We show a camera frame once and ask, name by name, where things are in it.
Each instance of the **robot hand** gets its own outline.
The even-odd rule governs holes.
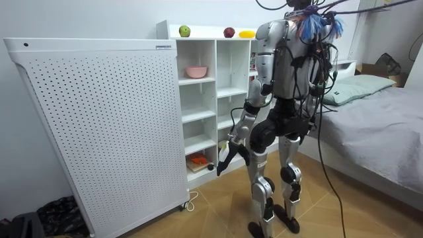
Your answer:
[[[232,140],[226,142],[226,144],[221,148],[219,153],[219,158],[225,158],[223,161],[219,161],[217,164],[217,175],[219,176],[222,171],[224,171],[232,159],[239,153],[242,158],[245,160],[245,165],[250,165],[250,155],[249,151],[243,144],[236,144]]]

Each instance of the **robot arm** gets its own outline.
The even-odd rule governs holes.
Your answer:
[[[244,103],[244,110],[238,124],[229,134],[229,152],[226,156],[219,156],[217,175],[227,168],[237,153],[244,158],[249,165],[249,153],[242,144],[243,140],[250,135],[251,128],[257,118],[260,108],[265,106],[266,97],[272,92],[274,83],[275,50],[278,45],[284,43],[288,35],[289,24],[286,20],[275,20],[260,26],[256,33],[258,45],[257,71],[258,76],[250,82],[247,100]]]

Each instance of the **red apple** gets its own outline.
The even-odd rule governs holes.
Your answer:
[[[223,31],[223,35],[226,38],[232,38],[232,36],[235,34],[235,30],[232,27],[227,27],[224,31]]]

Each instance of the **humanoid robot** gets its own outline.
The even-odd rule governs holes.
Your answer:
[[[310,1],[291,1],[294,10],[304,9]],[[248,168],[251,181],[252,203],[258,223],[249,223],[253,237],[272,237],[274,214],[293,233],[299,233],[295,219],[295,207],[300,201],[301,171],[293,159],[302,139],[309,133],[315,121],[319,99],[325,93],[330,77],[330,48],[327,37],[333,20],[321,34],[304,41],[297,35],[295,17],[287,13],[284,20],[274,20],[260,26],[256,33],[258,46],[256,64],[258,76],[250,82],[249,93],[241,119],[229,134],[229,153],[219,158],[217,174],[227,168],[239,153]],[[276,104],[267,119],[254,125],[257,114],[267,106],[266,97],[272,94]],[[280,176],[284,182],[284,208],[274,204],[274,183],[264,176],[267,152],[276,136],[279,137]]]

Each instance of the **white cable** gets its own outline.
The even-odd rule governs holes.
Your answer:
[[[197,195],[195,195],[193,198],[191,198],[189,201],[187,201],[187,205],[186,205],[186,210],[187,211],[189,211],[189,212],[192,212],[192,211],[194,211],[194,209],[196,208],[195,206],[194,206],[194,204],[192,203],[192,201],[194,200],[194,199],[196,199],[197,197],[198,197],[198,192],[196,192],[196,191],[193,191],[193,192],[190,192],[190,194],[191,193],[196,193]]]

